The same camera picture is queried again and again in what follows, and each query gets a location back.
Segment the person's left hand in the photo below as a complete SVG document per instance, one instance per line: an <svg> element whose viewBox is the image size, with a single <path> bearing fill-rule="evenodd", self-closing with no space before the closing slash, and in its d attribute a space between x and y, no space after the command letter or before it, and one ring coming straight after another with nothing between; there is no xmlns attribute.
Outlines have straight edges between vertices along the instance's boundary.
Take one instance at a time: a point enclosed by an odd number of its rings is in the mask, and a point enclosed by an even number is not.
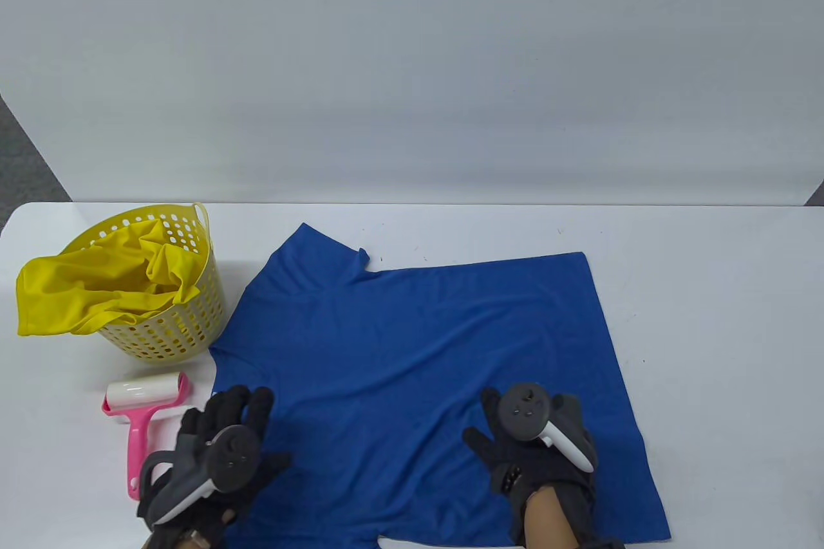
<svg viewBox="0 0 824 549"><path fill-rule="evenodd" d="M229 528L292 466L288 452L266 452L276 396L236 385L183 414L174 449L150 454L140 472L136 514L146 548L223 548Z"/></svg>

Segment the person's right hand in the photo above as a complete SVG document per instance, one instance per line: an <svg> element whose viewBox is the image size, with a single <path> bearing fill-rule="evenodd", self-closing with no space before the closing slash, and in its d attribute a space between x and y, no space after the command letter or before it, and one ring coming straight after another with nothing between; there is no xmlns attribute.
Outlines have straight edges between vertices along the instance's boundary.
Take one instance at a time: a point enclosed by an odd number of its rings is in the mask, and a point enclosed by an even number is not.
<svg viewBox="0 0 824 549"><path fill-rule="evenodd" d="M577 397L551 396L536 384L480 397L489 434L470 427L463 441L509 502L511 537L527 548L595 547L594 441Z"/></svg>

